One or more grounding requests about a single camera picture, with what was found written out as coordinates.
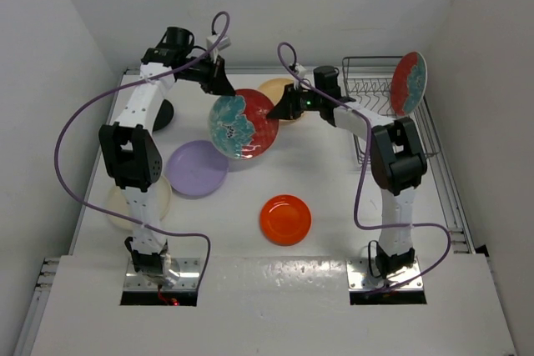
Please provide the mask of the red teal floral plate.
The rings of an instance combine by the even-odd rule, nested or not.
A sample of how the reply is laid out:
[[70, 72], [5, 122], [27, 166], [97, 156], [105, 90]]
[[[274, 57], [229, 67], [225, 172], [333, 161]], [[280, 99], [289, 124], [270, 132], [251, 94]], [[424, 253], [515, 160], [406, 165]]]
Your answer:
[[279, 121], [267, 118], [273, 107], [267, 96], [250, 88], [218, 98], [208, 116], [210, 141], [228, 158], [258, 157], [271, 147], [278, 135]]
[[407, 116], [420, 105], [426, 92], [427, 64], [421, 53], [407, 53], [398, 62], [390, 86], [390, 104], [397, 116]]

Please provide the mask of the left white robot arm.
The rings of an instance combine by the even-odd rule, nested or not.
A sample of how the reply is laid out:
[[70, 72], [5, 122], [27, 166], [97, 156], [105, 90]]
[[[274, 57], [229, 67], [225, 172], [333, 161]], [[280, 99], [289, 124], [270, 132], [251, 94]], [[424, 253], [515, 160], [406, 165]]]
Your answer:
[[229, 46], [228, 37], [213, 33], [206, 43], [207, 53], [194, 59], [190, 57], [194, 35], [184, 28], [168, 28], [144, 54], [139, 83], [123, 111], [98, 132], [107, 173], [121, 189], [133, 219], [133, 233], [125, 245], [134, 270], [160, 286], [170, 284], [175, 276], [153, 188], [163, 172], [163, 159], [153, 139], [154, 124], [167, 93], [179, 80], [199, 83], [208, 94], [235, 94], [219, 55], [221, 48]]

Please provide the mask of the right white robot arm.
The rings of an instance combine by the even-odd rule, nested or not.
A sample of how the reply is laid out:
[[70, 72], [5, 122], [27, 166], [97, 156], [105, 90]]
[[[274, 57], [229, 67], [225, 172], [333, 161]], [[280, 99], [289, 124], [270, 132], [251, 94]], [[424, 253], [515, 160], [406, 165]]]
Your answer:
[[416, 188], [427, 172], [416, 125], [411, 118], [380, 115], [341, 94], [339, 70], [314, 69], [316, 88], [305, 81], [306, 70], [298, 63], [288, 67], [294, 82], [285, 86], [282, 98], [268, 113], [269, 119], [295, 120], [305, 111], [316, 111], [327, 123], [365, 141], [362, 166], [370, 167], [381, 190], [382, 224], [375, 261], [369, 263], [374, 278], [385, 279], [415, 262], [411, 238]]

